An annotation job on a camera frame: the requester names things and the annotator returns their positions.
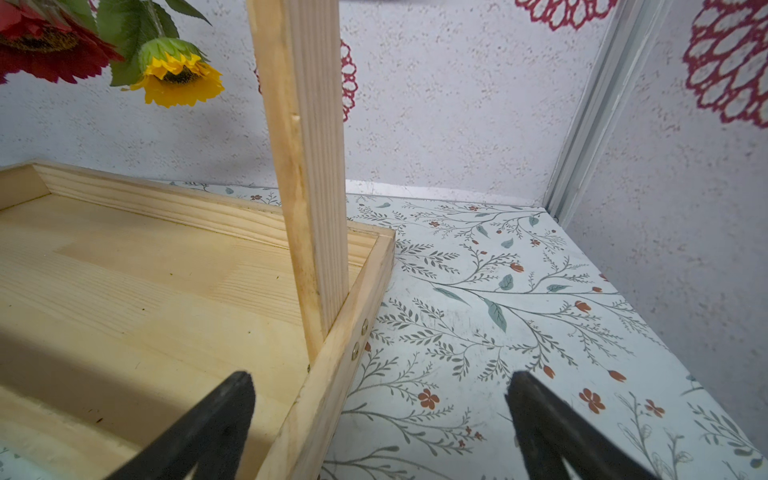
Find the wooden clothes rack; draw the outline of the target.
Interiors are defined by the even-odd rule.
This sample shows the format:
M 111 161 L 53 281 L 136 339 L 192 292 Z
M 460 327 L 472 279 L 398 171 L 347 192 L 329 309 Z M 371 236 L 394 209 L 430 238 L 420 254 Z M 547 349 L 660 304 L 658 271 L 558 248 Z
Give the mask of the wooden clothes rack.
M 339 5 L 252 1 L 281 203 L 39 161 L 1 172 L 1 448 L 109 475 L 236 371 L 233 479 L 315 479 L 391 277 L 346 217 Z

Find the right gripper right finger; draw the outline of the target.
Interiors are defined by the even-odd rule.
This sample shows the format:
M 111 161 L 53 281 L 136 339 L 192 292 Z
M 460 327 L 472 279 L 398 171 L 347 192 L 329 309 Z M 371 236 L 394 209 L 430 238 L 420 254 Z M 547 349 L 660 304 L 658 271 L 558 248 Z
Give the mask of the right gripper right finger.
M 653 479 L 549 388 L 525 371 L 512 374 L 505 399 L 531 479 Z

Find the yellow artificial flower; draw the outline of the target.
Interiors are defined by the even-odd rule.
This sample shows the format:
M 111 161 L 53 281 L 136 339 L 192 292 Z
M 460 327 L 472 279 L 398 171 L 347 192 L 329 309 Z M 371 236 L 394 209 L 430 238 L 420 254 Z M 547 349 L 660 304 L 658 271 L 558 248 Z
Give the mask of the yellow artificial flower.
M 100 1 L 101 38 L 121 56 L 110 62 L 111 85 L 142 91 L 147 104 L 194 106 L 225 91 L 221 73 L 194 43 L 183 39 L 170 13 L 204 20 L 187 1 Z

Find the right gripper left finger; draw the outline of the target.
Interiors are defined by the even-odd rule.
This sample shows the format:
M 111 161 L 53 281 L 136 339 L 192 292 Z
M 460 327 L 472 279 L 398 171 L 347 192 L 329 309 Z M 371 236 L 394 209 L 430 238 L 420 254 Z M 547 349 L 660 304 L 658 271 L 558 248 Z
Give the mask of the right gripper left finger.
M 233 479 L 256 405 L 251 375 L 236 371 L 111 479 Z

